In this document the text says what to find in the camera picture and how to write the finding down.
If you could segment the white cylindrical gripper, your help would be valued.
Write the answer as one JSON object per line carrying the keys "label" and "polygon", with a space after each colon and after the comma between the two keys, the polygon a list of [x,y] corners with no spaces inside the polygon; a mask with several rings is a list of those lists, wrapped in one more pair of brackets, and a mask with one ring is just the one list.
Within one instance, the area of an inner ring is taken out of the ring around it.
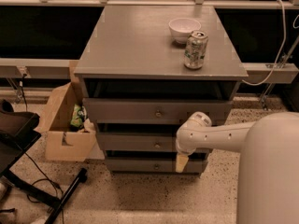
{"label": "white cylindrical gripper", "polygon": [[179,141],[176,142],[176,150],[178,152],[176,156],[176,172],[182,173],[184,171],[184,168],[186,167],[190,155],[193,154],[195,151],[194,148],[186,148],[183,147]]}

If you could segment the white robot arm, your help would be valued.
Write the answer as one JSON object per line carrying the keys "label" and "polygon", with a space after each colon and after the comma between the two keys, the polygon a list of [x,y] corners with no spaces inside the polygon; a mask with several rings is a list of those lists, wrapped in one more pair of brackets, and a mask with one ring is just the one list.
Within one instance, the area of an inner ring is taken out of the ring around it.
{"label": "white robot arm", "polygon": [[177,131],[178,173],[198,148],[240,154],[236,224],[299,223],[299,113],[214,127],[195,112]]}

